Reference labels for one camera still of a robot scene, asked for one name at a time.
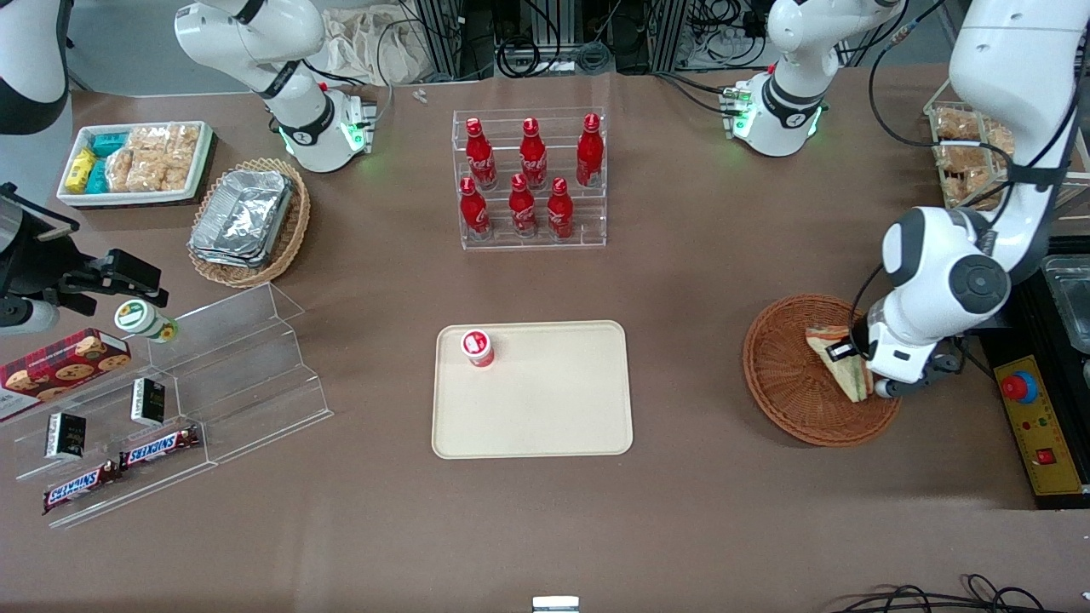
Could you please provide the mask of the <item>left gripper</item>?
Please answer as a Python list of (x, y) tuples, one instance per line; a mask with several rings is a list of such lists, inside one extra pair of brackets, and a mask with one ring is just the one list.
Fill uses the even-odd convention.
[[(889, 326), (883, 322), (868, 323), (867, 365), (880, 377), (915, 383), (923, 377), (924, 366), (930, 360), (937, 341), (909, 344), (896, 337)], [(839, 341), (829, 344), (825, 349), (831, 364), (837, 364), (845, 358), (859, 357), (852, 338), (841, 337)]]

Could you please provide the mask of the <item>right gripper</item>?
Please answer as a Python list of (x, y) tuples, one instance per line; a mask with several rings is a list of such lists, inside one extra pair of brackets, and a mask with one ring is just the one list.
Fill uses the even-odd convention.
[(46, 209), (4, 183), (3, 296), (40, 295), (51, 288), (57, 306), (77, 314), (95, 314), (97, 300), (89, 295), (124, 295), (167, 306), (161, 271), (123, 249), (109, 249), (102, 257), (82, 255), (72, 235), (78, 223)]

